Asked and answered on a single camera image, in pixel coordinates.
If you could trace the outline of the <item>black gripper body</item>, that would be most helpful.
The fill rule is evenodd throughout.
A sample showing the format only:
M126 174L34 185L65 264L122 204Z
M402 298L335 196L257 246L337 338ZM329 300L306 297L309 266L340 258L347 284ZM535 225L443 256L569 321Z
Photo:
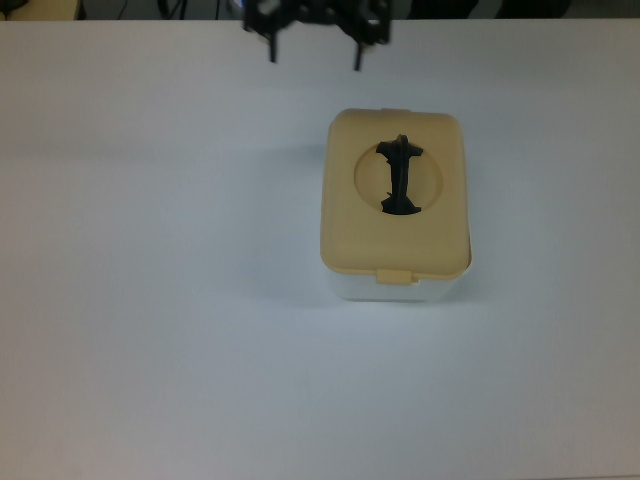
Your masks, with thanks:
M342 0L302 0L296 8L302 23L335 23L350 15L350 2Z

